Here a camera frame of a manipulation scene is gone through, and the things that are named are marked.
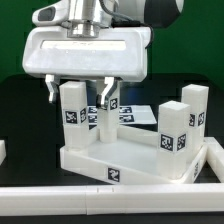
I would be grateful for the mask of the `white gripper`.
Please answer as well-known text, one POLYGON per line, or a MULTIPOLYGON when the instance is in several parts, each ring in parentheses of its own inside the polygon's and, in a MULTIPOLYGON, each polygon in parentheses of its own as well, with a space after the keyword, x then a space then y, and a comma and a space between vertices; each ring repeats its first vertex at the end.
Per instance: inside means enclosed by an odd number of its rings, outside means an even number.
POLYGON ((148 27, 102 29, 96 38, 70 38, 60 26, 37 27, 28 35, 22 66, 34 77, 45 76, 54 104, 62 79, 97 81, 96 106, 107 110, 119 78, 140 82, 147 76, 148 27))

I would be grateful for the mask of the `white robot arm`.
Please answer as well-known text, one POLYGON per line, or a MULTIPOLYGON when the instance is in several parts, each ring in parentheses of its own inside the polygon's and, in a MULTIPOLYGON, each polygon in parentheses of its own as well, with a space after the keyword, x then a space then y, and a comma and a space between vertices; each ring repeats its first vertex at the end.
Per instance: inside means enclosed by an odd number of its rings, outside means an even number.
POLYGON ((183 6, 184 0, 59 0, 33 13, 23 69, 46 80, 51 102, 62 79, 101 80, 96 105, 106 110, 118 81, 145 79, 153 30, 170 26, 183 6))

